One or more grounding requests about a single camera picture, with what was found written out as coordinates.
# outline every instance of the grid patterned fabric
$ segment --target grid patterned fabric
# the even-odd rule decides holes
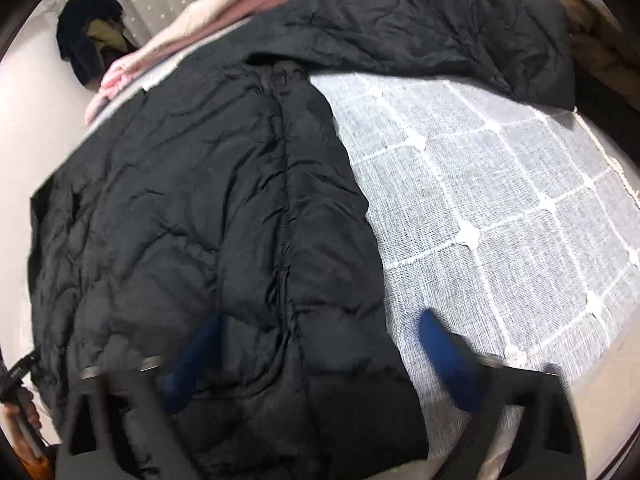
[[[577,114],[475,84],[317,75],[370,202],[386,319],[436,455],[466,418],[417,336],[437,309],[479,351],[580,378],[640,298],[640,210]]]

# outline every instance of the white wall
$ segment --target white wall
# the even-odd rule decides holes
[[[32,345],[30,197],[83,138],[93,94],[60,59],[53,14],[31,18],[0,62],[0,344],[8,366]]]

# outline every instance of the black puffer jacket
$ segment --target black puffer jacket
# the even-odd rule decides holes
[[[294,0],[202,47],[33,198],[34,377],[58,427],[83,368],[170,361],[220,311],[223,370],[177,417],[212,477],[359,479],[426,457],[318,67],[574,104],[555,0]]]

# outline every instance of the human hand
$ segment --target human hand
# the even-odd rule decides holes
[[[32,402],[33,394],[28,390],[26,394],[29,397],[29,403],[25,406],[28,421],[36,430],[41,430],[42,423],[40,421],[40,415],[38,414],[35,404]],[[37,465],[39,460],[33,453],[31,446],[25,439],[16,421],[16,417],[20,415],[20,408],[14,404],[4,404],[0,413],[2,414],[2,418],[6,424],[9,438],[14,444],[14,451],[16,455],[18,455],[23,462],[31,465]]]

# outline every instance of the orange sleeve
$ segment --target orange sleeve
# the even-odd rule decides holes
[[[47,457],[43,456],[36,465],[31,465],[20,458],[20,462],[31,475],[33,480],[54,480],[51,464]]]

